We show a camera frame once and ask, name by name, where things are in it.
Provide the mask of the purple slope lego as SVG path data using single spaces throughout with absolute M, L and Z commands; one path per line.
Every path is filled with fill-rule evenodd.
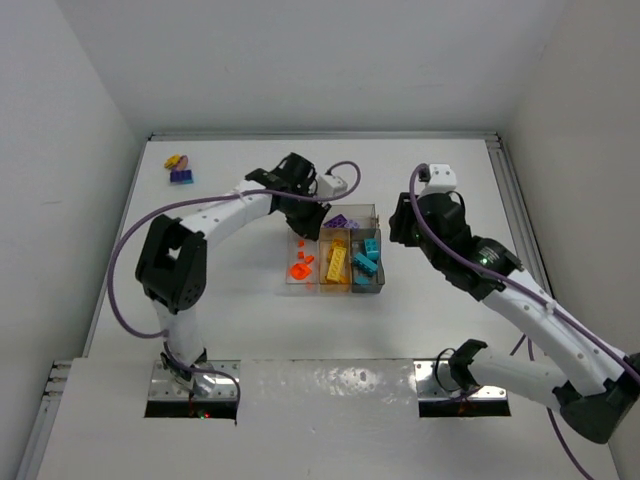
M 327 229 L 349 228 L 350 220 L 346 218 L 343 214 L 338 214 L 328 219 L 327 221 L 325 221 L 323 224 L 323 227 Z

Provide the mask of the long yellow lego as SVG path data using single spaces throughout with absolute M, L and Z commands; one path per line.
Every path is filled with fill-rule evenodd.
M 343 273 L 347 249 L 345 247 L 335 247 L 330 256 L 329 265 L 326 274 L 328 283 L 346 284 L 346 276 Z

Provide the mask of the orange lego cluster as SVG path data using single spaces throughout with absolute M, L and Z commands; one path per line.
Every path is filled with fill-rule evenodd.
M 305 280 L 312 274 L 312 269 L 308 264 L 305 263 L 295 263 L 289 269 L 289 275 L 297 281 Z

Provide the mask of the teal square lego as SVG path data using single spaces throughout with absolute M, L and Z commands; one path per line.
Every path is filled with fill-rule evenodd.
M 363 275 L 358 275 L 354 278 L 354 284 L 360 286 L 366 286 L 371 284 L 371 280 Z

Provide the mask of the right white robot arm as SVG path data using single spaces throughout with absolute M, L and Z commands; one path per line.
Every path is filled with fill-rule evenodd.
M 418 247 L 454 287 L 498 313 L 550 364 L 517 361 L 469 339 L 434 374 L 443 388 L 491 385 L 556 411 L 580 436 L 607 443 L 639 399 L 639 357 L 607 344 L 556 304 L 499 242 L 474 236 L 450 193 L 399 195 L 390 239 Z

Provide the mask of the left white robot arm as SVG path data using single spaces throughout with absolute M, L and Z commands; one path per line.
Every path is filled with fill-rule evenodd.
M 291 153 L 274 169 L 250 172 L 218 200 L 183 218 L 156 217 L 149 227 L 135 271 L 154 307 L 168 350 L 165 368 L 184 385 L 206 360 L 195 305 L 206 288 L 211 249 L 247 224 L 274 212 L 284 214 L 296 233 L 316 240 L 330 208 L 326 201 L 348 189 L 331 172 L 319 174 L 304 157 Z

